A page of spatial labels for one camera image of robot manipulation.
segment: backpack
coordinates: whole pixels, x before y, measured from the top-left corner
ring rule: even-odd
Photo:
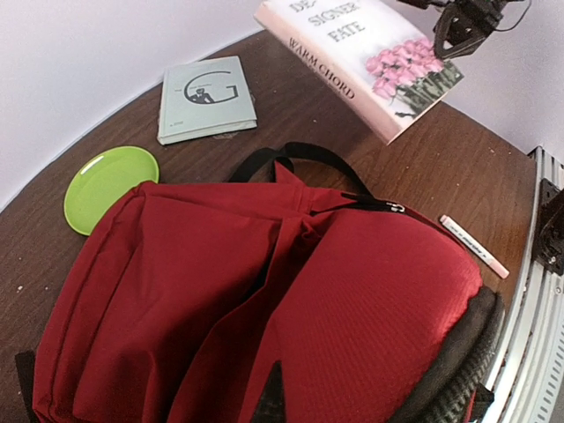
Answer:
[[[359,193],[307,187],[291,159],[334,167]],[[269,162],[275,182],[247,183]],[[145,182],[106,213],[42,337],[33,411],[43,422],[467,422],[493,401],[480,382],[502,317],[450,233],[374,198],[329,150],[263,148],[229,183]]]

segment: green plate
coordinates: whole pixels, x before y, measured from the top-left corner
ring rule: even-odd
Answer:
[[[159,165],[147,150],[132,146],[107,150],[72,179],[64,196],[64,217],[79,234],[90,235],[117,200],[145,181],[159,181]]]

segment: wood grain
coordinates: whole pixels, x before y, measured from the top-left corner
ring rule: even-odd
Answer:
[[[258,129],[162,147],[156,141],[159,86],[45,168],[0,214],[1,421],[26,420],[13,357],[39,344],[85,240],[65,223],[64,192],[85,162],[118,145],[149,150],[167,183],[223,182],[261,146],[288,141],[323,145],[351,163],[377,197],[409,205],[431,219],[448,214],[465,227],[511,271],[500,281],[479,262],[485,282],[498,289],[506,303],[511,301],[531,219],[532,160],[444,104],[385,147],[268,34],[253,35],[213,56],[232,55],[241,57],[256,98]],[[340,175],[321,165],[298,163],[296,173],[311,186],[347,187]],[[406,281],[405,289],[411,283],[417,283],[417,275]]]

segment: white marker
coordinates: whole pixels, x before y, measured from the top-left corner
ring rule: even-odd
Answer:
[[[479,242],[477,242],[470,234],[464,231],[460,225],[458,225],[449,216],[442,215],[441,223],[446,227],[453,235],[456,236],[466,247],[471,249],[472,253],[482,259],[484,263],[492,268],[500,278],[505,279],[509,275],[509,271],[503,267],[503,265],[498,262],[498,260],[492,256],[492,254],[485,249]]]

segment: small book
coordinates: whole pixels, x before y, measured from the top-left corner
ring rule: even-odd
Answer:
[[[184,64],[165,73],[157,136],[161,144],[255,127],[239,57]]]
[[[256,20],[391,143],[463,75],[379,0],[266,0]]]

